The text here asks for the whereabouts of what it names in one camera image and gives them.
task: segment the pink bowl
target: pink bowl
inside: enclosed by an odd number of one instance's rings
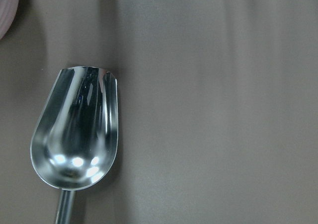
[[[19,0],[0,0],[0,39],[10,28],[18,3]]]

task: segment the scoop handle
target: scoop handle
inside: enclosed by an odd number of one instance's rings
[[[75,191],[62,190],[55,224],[69,224],[74,203]]]

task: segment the gray background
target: gray background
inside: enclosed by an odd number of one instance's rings
[[[20,0],[0,40],[0,223],[54,223],[29,143],[60,69],[118,78],[77,224],[316,224],[318,0]]]

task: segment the stainless steel ice scoop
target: stainless steel ice scoop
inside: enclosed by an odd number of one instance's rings
[[[75,191],[108,172],[117,141],[116,78],[93,67],[61,70],[31,141],[36,173],[62,190],[56,224],[69,223]]]

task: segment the scoop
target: scoop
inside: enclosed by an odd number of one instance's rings
[[[68,224],[76,190],[88,188],[112,166],[118,143],[117,80],[107,70],[60,71],[31,141],[39,177],[62,190],[56,224]]]

